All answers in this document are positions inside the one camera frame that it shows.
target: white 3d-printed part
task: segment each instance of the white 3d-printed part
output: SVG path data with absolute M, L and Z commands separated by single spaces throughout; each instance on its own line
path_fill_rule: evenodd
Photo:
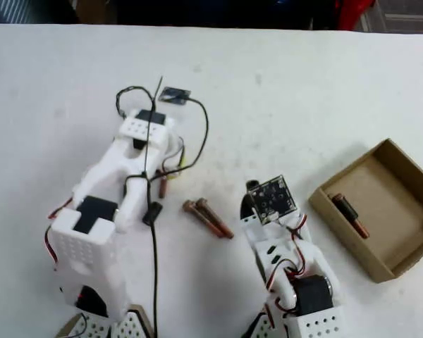
M 66 303 L 75 305 L 83 286 L 93 288 L 106 304 L 108 316 L 120 320 L 130 300 L 116 259 L 114 223 L 98 218 L 91 231 L 73 230 L 80 212 L 63 208 L 51 225 L 58 263 L 56 274 Z
M 110 328 L 111 338 L 148 338 L 140 319 L 134 312 L 127 312 L 122 321 L 114 324 L 111 324 L 111 321 L 107 318 L 91 314 L 85 315 L 87 318 L 86 330 L 78 338 L 106 338 Z M 84 327 L 85 321 L 83 317 L 79 317 L 68 336 L 79 334 Z
M 345 338 L 348 336 L 341 306 L 300 317 L 289 317 L 286 322 L 291 337 Z
M 267 315 L 261 315 L 259 321 L 255 325 L 251 338 L 279 338 L 285 336 L 283 327 L 274 329 L 268 319 Z
M 113 143 L 101 160 L 92 166 L 83 176 L 81 182 L 73 190 L 73 206 L 77 208 L 86 196 L 107 199 L 97 194 L 100 187 L 119 183 L 124 185 L 125 178 L 130 175 L 141 175 L 145 169 L 145 152 L 147 148 L 147 176 L 152 177 L 160 168 L 169 146 L 174 120 L 165 119 L 165 125 L 150 124 L 149 144 L 142 150 L 135 149 L 133 140 L 146 140 L 148 122 L 129 116 L 123 122 Z M 147 182 L 143 178 L 131 178 L 126 184 L 127 194 L 118 207 L 114 223 L 118 232 L 127 229 L 141 220 L 146 202 Z
M 132 139 L 139 139 L 145 141 L 147 139 L 148 121 L 140 120 L 139 118 L 128 117 L 125 119 L 119 133 L 131 137 Z M 149 143 L 154 147 L 160 149 L 164 144 L 164 137 L 167 134 L 167 128 L 164 125 L 157 123 L 150 123 Z

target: bolt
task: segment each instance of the bolt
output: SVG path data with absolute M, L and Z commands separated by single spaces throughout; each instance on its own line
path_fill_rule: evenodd
M 206 199 L 198 199 L 196 205 L 199 211 L 203 211 L 207 215 L 208 219 L 210 219 L 215 224 L 215 226 L 217 226 L 218 229 L 222 231 L 224 236 L 229 239 L 233 238 L 233 232 L 227 227 L 224 221 L 214 212 L 214 210 L 210 208 Z
M 220 229 L 214 226 L 213 223 L 210 222 L 207 217 L 205 217 L 205 215 L 203 215 L 199 210 L 197 210 L 195 202 L 190 201 L 188 199 L 183 204 L 183 210 L 187 213 L 193 214 L 198 220 L 204 223 L 210 229 L 210 231 L 212 231 L 217 237 L 223 237 L 223 233 L 220 231 Z
M 160 179 L 160 189 L 158 191 L 158 197 L 160 199 L 164 199 L 166 196 L 166 189 L 168 188 L 168 178 L 166 176 L 163 176 Z

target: table surface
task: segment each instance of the table surface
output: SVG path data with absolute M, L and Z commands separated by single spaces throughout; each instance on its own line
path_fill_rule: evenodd
M 63 303 L 43 234 L 47 214 L 97 162 L 121 119 L 116 92 L 189 89 L 209 111 L 195 168 L 172 181 L 157 220 L 161 337 L 239 337 L 264 299 L 238 228 L 245 181 L 287 179 L 339 277 L 352 337 L 423 337 L 423 259 L 374 284 L 307 204 L 322 182 L 391 137 L 423 168 L 423 35 L 173 27 L 0 26 L 0 337 L 53 337 Z M 147 108 L 127 94 L 123 107 Z M 191 159 L 193 104 L 159 104 Z M 180 211 L 208 198 L 235 232 L 217 240 Z M 128 291 L 152 318 L 152 242 L 119 238 Z

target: cardboard box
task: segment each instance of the cardboard box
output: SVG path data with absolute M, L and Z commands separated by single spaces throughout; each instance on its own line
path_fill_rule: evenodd
M 370 237 L 363 239 L 328 195 L 345 195 Z M 423 257 L 423 171 L 390 139 L 320 186 L 309 202 L 375 282 Z

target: robot part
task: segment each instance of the robot part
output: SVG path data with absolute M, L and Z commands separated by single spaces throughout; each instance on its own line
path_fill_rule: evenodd
M 245 337 L 346 337 L 340 282 L 313 245 L 307 216 L 296 207 L 283 178 L 251 183 L 248 195 L 252 198 L 243 199 L 246 217 L 240 224 L 269 292 L 261 313 L 270 321 L 260 330 L 260 323 L 253 323 Z
M 173 133 L 173 120 L 160 113 L 153 115 L 147 144 L 149 113 L 133 112 L 124 120 L 108 151 L 74 188 L 72 203 L 51 215 L 56 274 L 66 302 L 117 321 L 129 307 L 116 258 L 117 232 L 140 222 L 147 210 L 146 179 L 127 177 L 142 174 L 146 148 L 146 175 L 151 178 L 183 146 Z M 118 196 L 110 195 L 110 186 L 120 187 Z M 154 208 L 146 218 L 154 219 L 160 210 Z

